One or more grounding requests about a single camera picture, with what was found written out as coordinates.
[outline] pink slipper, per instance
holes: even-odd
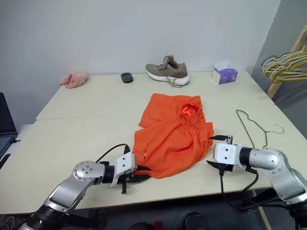
[[[65,85],[67,89],[76,88],[83,85],[88,79],[88,75],[81,70],[73,70],[70,74],[60,77],[59,85]]]

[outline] laptop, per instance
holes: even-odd
[[[4,94],[0,92],[0,158],[9,146],[15,142],[17,131],[6,104]]]

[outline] shoelace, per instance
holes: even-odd
[[[188,117],[191,117],[192,114],[191,114],[187,109],[188,109],[188,107],[186,106],[181,112],[182,112],[183,114],[187,115]]]
[[[163,59],[163,63],[161,65],[158,65],[157,66],[157,69],[158,70],[163,70],[165,76],[166,76],[166,79],[167,79],[167,82],[171,85],[171,87],[175,87],[175,88],[182,88],[182,85],[177,85],[175,83],[175,80],[178,78],[178,70],[177,70],[177,77],[173,79],[173,82],[168,78],[168,75],[166,74],[165,72],[165,69],[167,68],[167,65],[168,65],[168,62],[166,62],[166,58],[169,58],[169,56],[165,56],[164,59]]]

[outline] purple tissue box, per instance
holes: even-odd
[[[214,68],[212,78],[216,83],[224,84],[235,81],[237,75],[238,71],[235,69],[223,69],[218,71],[216,68]]]

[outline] white table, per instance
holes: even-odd
[[[211,75],[211,72],[189,73],[190,82],[182,88],[172,88],[167,82],[155,81],[147,74],[133,74],[134,81],[129,84],[123,83],[119,75],[90,76],[81,87],[61,86],[36,119],[141,115],[155,92],[200,95],[216,109],[242,108],[255,102],[274,105],[245,70],[239,71],[236,82],[223,85],[216,84]]]
[[[0,213],[35,211],[57,184],[70,175],[76,163],[95,161],[119,143],[132,146],[134,132],[139,129],[138,122],[153,92],[200,95],[206,120],[213,122],[215,133],[233,135],[234,144],[250,146],[236,116],[237,108],[248,112],[252,119],[267,130],[279,131],[274,124],[281,125],[285,133],[269,133],[268,147],[284,152],[291,166],[307,178],[306,139],[245,71],[239,72],[237,82],[225,85],[216,85],[209,73],[192,73],[191,83],[182,89],[171,88],[165,82],[155,82],[145,75],[134,75],[134,78],[133,84],[128,85],[114,76],[92,77],[88,84],[76,91],[61,88],[56,93],[38,116],[45,120],[35,122],[17,152],[0,171]],[[113,90],[115,82],[120,90]],[[93,95],[99,88],[104,90],[98,99]],[[92,100],[85,100],[90,97],[88,94],[92,95]],[[256,147],[261,148],[264,134],[251,123],[248,129]],[[113,163],[122,153],[122,149],[116,149],[107,155],[106,160]],[[220,193],[218,171],[205,161],[212,159],[211,148],[207,156],[190,169],[172,177],[130,185],[125,195],[120,193],[120,186],[92,186],[77,208],[120,206]],[[247,172],[228,172],[224,178],[224,189],[228,192],[241,190],[253,179],[254,175]],[[260,173],[259,181],[253,188],[268,186],[268,180]]]
[[[22,141],[23,138],[25,137],[25,135],[28,133],[28,131],[30,130],[30,128],[32,127],[33,124],[29,124],[29,125],[22,125],[20,127],[20,130],[18,131],[18,136],[16,137],[16,140],[20,140]],[[9,148],[5,151],[5,153],[3,154],[3,156],[0,158],[0,161],[4,158],[5,155],[7,154],[14,154],[16,152],[16,148],[20,145],[20,142],[16,142],[16,143],[12,143]]]

